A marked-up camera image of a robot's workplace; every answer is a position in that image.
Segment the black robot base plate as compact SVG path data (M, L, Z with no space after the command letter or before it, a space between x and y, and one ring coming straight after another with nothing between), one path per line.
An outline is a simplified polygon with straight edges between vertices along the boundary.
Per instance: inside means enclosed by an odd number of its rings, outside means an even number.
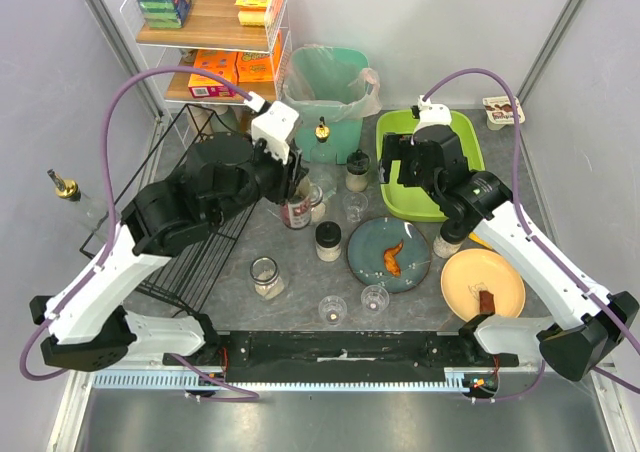
M327 363L343 369L346 364L364 363L367 369L516 367L514 354L494 358L471 338L457 333L437 332L356 332L356 331L231 331L219 335L186 358L204 369L221 366L226 376L235 370L288 370Z

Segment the spice jar with black grinder lid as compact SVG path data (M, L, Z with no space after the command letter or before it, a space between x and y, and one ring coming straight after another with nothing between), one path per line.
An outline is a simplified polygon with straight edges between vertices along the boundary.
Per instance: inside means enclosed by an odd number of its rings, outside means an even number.
M368 185L370 158L361 149L352 152L346 162L346 187L351 192L363 192Z

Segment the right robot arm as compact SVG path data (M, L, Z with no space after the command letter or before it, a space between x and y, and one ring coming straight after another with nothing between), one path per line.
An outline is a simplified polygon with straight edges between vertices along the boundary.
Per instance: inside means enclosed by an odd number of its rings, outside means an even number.
M379 158L381 183L422 189L444 213L440 240L458 247L475 233L542 299L541 319L482 314L469 321L486 353L542 359L560 376L579 381L624 339L638 311L627 291L616 294L589 278L513 202L494 174L469 168L458 135L447 125L412 134L387 133Z

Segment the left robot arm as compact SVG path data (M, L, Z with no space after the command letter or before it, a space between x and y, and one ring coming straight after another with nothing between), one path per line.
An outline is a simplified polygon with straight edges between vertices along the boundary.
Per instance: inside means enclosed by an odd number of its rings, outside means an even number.
M184 162L165 179L145 186L123 209L115 241L77 294L37 296L34 322L47 327L40 344L46 365L94 372L127 356L213 353L220 338L205 314L149 317L128 311L124 299L184 250L214 236L261 199L282 205L307 171L291 146L285 161L265 139L218 133L192 144Z

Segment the sauce bottle with black cap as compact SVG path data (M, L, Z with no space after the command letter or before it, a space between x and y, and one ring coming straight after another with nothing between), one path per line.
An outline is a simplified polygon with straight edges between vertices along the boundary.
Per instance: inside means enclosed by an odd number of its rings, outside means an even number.
M283 224L293 230L305 228L311 222L311 182L305 177L293 196L280 207Z

